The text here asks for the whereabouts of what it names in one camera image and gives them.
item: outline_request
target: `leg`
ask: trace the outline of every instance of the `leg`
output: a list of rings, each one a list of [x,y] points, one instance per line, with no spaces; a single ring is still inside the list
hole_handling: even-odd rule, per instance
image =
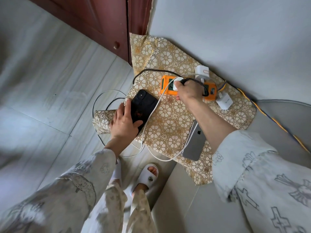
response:
[[[155,176],[158,176],[156,168],[149,167],[148,170]],[[131,206],[131,216],[126,227],[127,233],[156,233],[156,227],[151,216],[148,199],[145,195],[147,190],[148,187],[145,184],[139,183],[132,193],[133,202]]]
[[[123,227],[124,205],[127,201],[126,194],[120,187],[120,179],[112,179],[99,202],[91,212],[91,229],[89,232],[121,233]]]

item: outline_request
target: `right hand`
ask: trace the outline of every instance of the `right hand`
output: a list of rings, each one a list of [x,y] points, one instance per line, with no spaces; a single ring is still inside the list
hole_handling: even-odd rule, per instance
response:
[[[185,82],[184,85],[179,81],[175,81],[174,84],[178,90],[176,99],[181,100],[187,107],[193,100],[202,101],[204,89],[200,84],[192,80]]]

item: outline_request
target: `white wall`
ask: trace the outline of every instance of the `white wall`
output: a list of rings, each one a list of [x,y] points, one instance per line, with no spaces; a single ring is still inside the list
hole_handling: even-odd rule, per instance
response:
[[[166,37],[257,99],[311,104],[311,0],[155,0]]]

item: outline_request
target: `hand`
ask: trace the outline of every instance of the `hand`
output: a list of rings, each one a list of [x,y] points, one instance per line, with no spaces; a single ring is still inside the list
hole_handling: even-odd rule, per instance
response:
[[[133,123],[131,118],[131,100],[127,99],[125,106],[123,103],[119,105],[114,119],[110,123],[111,140],[105,148],[111,149],[118,157],[137,136],[138,127],[142,124],[142,120]]]
[[[191,104],[191,101],[202,101],[202,94],[204,93],[204,88],[192,81],[189,80],[183,85],[179,81],[174,82],[176,88],[178,89],[177,100],[181,100],[187,107]]]

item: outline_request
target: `patterned pants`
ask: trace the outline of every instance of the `patterned pants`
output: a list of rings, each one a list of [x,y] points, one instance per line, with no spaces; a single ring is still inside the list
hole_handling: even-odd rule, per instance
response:
[[[126,201],[126,194],[118,183],[114,182],[108,185],[91,213],[92,226],[90,232],[121,233],[123,228],[123,209]],[[156,232],[149,203],[143,190],[136,192],[134,195],[126,232]]]

